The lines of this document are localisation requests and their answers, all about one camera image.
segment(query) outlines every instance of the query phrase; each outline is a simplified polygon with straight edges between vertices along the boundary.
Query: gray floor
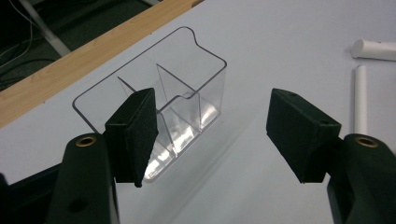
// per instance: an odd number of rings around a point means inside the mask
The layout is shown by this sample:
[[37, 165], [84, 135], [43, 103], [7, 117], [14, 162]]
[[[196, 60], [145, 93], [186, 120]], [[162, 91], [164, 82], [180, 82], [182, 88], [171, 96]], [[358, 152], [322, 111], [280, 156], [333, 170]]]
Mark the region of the gray floor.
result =
[[[138, 0], [47, 0], [35, 7], [52, 32], [74, 50], [146, 10], [149, 5]], [[21, 46], [14, 57], [21, 54], [28, 43]], [[34, 40], [26, 53], [0, 67], [0, 91], [59, 58], [35, 30]]]

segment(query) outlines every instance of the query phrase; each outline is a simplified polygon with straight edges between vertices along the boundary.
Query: black cable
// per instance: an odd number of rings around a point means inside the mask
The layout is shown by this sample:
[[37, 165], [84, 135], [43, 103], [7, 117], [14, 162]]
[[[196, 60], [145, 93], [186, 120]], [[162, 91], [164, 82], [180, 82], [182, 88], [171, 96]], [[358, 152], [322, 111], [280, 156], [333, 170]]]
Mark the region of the black cable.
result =
[[[32, 41], [36, 41], [36, 40], [39, 40], [39, 39], [42, 39], [42, 38], [43, 38], [43, 36], [36, 37], [36, 38], [33, 38]], [[14, 46], [10, 46], [8, 49], [6, 49], [6, 50], [4, 50], [2, 53], [0, 53], [0, 59], [1, 59], [3, 56], [7, 56], [9, 53], [12, 53], [13, 56], [15, 56], [15, 55], [16, 55], [16, 52], [21, 52], [21, 51], [19, 50], [19, 48], [20, 48], [22, 45], [26, 44], [26, 43], [29, 44], [30, 41], [31, 41], [31, 40], [30, 40], [30, 38], [29, 38], [29, 39], [22, 40], [21, 43], [19, 43], [19, 44], [15, 44]]]
[[[11, 6], [22, 16], [22, 17], [24, 17], [26, 20], [28, 20], [29, 22], [30, 22], [30, 39], [29, 39], [29, 45], [27, 46], [27, 48], [20, 54], [20, 55], [18, 55], [18, 56], [16, 56], [16, 57], [14, 57], [14, 58], [12, 58], [11, 60], [8, 60], [7, 62], [5, 62], [5, 63], [2, 63], [2, 64], [0, 64], [0, 68], [3, 68], [4, 66], [6, 66], [7, 64], [9, 64], [9, 63], [12, 63], [13, 61], [15, 61], [16, 59], [18, 59], [18, 58], [20, 58], [21, 56], [23, 56], [28, 50], [29, 50], [29, 48], [30, 47], [32, 47], [32, 42], [33, 42], [33, 26], [35, 26], [35, 27], [37, 27], [38, 28], [38, 26], [33, 22], [33, 21], [31, 21], [29, 18], [27, 18], [23, 13], [21, 13], [16, 7], [15, 7], [15, 5], [12, 3], [12, 1], [11, 0], [8, 0], [8, 2], [11, 4]], [[6, 51], [4, 51], [0, 56], [3, 56], [5, 53], [7, 53], [9, 51], [9, 49], [8, 50], [6, 50]]]
[[0, 66], [3, 64], [8, 63], [9, 61], [11, 61], [12, 59], [18, 57], [18, 55], [22, 54], [26, 48], [21, 48], [23, 46], [23, 43], [19, 43], [17, 47], [15, 47], [15, 49], [11, 52], [10, 56], [8, 57], [8, 59], [6, 59], [3, 63], [0, 63]]
[[44, 21], [50, 21], [50, 17], [54, 16], [54, 13], [58, 13], [60, 10], [70, 9], [78, 7], [80, 5], [89, 5], [96, 3], [97, 0], [55, 0], [48, 1], [45, 4], [37, 4], [37, 11], [40, 12], [41, 17]]
[[12, 86], [13, 84], [23, 80], [25, 77], [13, 77], [5, 80], [0, 80], [0, 91]]
[[9, 68], [7, 71], [5, 71], [5, 72], [3, 72], [3, 73], [0, 73], [0, 77], [5, 76], [5, 75], [6, 75], [7, 73], [9, 73], [10, 71], [12, 71], [12, 70], [14, 70], [14, 69], [16, 69], [16, 68], [19, 68], [19, 67], [21, 67], [22, 65], [25, 65], [25, 64], [28, 64], [28, 63], [34, 63], [34, 62], [52, 62], [52, 63], [53, 63], [53, 62], [55, 62], [55, 60], [53, 60], [53, 59], [45, 59], [45, 58], [43, 58], [43, 59], [28, 60], [28, 61], [26, 61], [26, 62], [17, 64], [17, 65], [15, 65], [15, 66]]

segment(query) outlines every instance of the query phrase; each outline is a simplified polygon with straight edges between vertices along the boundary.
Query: clamp jaw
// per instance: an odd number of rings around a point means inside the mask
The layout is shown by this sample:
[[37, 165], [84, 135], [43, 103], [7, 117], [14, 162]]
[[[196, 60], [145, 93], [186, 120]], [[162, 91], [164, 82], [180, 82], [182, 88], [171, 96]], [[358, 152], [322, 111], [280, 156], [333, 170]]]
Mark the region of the clamp jaw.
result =
[[396, 223], [396, 158], [383, 142], [362, 134], [340, 139], [340, 123], [279, 89], [271, 94], [266, 130], [301, 183], [331, 176], [334, 223]]
[[0, 174], [0, 223], [120, 223], [115, 182], [142, 187], [157, 135], [154, 89], [137, 91], [103, 134], [72, 139], [61, 164], [11, 186]]

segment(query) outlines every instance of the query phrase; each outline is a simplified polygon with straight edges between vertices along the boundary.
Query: transparent acrylic box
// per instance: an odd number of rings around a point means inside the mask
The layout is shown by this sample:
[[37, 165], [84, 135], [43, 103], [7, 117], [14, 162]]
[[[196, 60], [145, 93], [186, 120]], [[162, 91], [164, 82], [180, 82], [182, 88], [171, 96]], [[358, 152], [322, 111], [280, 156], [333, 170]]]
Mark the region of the transparent acrylic box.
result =
[[145, 180], [153, 181], [219, 117], [227, 63], [180, 27], [78, 96], [73, 107], [97, 133], [135, 91], [154, 88], [159, 134]]

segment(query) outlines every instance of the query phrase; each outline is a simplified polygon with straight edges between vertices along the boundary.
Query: white cylinder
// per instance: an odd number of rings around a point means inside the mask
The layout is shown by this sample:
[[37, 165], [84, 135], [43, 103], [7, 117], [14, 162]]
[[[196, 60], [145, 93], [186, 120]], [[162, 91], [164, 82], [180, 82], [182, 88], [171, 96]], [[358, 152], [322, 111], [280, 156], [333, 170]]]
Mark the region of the white cylinder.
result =
[[354, 133], [367, 134], [367, 75], [366, 66], [360, 65], [355, 72]]
[[353, 58], [396, 61], [396, 42], [374, 42], [359, 39], [351, 51]]

